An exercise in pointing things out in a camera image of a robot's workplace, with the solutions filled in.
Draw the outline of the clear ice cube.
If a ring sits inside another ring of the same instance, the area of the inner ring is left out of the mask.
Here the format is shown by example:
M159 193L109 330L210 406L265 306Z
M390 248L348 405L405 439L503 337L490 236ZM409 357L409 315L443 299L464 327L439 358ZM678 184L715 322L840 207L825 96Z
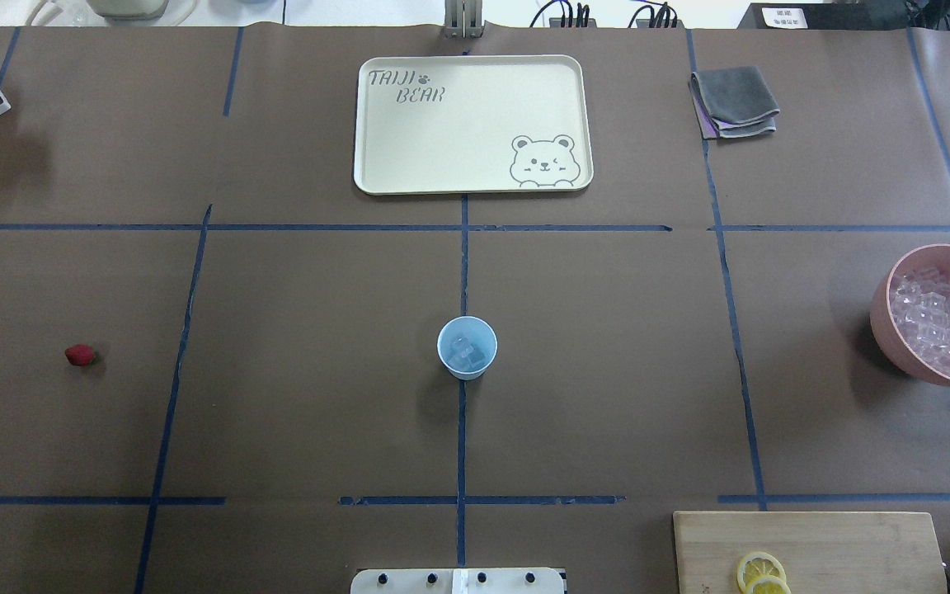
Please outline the clear ice cube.
M468 336L454 337L446 349L446 365L466 375L482 369L487 361L489 360L482 347L472 342Z

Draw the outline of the red strawberry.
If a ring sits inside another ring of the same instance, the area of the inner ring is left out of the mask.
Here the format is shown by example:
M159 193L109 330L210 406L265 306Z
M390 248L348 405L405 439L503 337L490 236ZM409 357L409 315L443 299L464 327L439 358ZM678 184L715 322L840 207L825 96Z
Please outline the red strawberry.
M86 343L75 343L64 351L65 358L74 367L87 367L97 361L97 352L93 346Z

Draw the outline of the light blue plastic cup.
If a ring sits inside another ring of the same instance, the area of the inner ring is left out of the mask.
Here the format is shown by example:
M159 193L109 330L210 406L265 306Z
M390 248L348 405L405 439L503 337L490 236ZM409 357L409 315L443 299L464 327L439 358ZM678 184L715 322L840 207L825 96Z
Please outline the light blue plastic cup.
M478 379L493 364L498 338L486 320L461 316L449 320L439 331L436 350L442 365L457 380Z

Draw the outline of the pink bowl of ice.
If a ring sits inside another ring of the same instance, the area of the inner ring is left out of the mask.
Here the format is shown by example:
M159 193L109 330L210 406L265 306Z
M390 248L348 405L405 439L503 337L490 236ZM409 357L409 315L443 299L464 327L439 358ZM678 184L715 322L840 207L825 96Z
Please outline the pink bowl of ice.
M950 386L950 244L919 247L897 261L875 292L870 321L898 368Z

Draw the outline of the cream bear serving tray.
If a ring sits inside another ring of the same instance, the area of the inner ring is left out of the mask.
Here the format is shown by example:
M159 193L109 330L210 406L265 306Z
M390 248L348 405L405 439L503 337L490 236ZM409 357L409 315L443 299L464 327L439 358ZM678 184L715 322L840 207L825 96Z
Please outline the cream bear serving tray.
M580 191L595 177L571 56L376 57L357 83L353 180L369 195Z

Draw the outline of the folded grey cloth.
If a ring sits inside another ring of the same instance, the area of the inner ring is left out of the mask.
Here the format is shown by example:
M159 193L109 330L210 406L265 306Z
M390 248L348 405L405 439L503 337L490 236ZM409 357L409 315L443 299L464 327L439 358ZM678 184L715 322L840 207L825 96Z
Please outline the folded grey cloth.
M780 106L755 65L694 70L689 80L702 139L743 139L773 133Z

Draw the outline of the row of lemon slices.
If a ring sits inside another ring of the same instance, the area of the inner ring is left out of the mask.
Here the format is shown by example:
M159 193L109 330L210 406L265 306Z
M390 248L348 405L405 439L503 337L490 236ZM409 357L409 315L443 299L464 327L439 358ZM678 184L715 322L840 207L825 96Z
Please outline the row of lemon slices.
M751 550L736 564L739 593L792 593L783 564L764 550Z

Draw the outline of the wooden cutting board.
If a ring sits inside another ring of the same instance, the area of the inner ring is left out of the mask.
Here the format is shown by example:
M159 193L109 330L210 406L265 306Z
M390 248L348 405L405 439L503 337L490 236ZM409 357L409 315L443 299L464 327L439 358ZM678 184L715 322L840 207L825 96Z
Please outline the wooden cutting board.
M676 511L682 593L739 593L751 552L780 561L794 593L945 593L931 515L907 511Z

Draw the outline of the black power strip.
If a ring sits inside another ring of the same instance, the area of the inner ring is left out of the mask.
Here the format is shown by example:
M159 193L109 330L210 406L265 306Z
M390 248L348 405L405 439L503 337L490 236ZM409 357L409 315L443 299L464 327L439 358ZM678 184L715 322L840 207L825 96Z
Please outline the black power strip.
M750 2L738 29L892 31L909 26L905 1Z

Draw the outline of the aluminium frame post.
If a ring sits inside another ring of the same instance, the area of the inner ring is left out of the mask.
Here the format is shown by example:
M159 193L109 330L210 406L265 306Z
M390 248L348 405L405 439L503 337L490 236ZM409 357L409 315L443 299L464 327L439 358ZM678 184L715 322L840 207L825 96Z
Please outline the aluminium frame post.
M485 34L483 0L445 0L444 37L476 39Z

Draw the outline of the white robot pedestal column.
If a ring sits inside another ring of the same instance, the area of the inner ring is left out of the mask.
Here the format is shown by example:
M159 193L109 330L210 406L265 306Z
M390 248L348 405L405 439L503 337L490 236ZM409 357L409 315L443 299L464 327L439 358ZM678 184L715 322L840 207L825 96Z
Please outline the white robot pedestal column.
M550 567L367 568L350 593L567 593L565 572Z

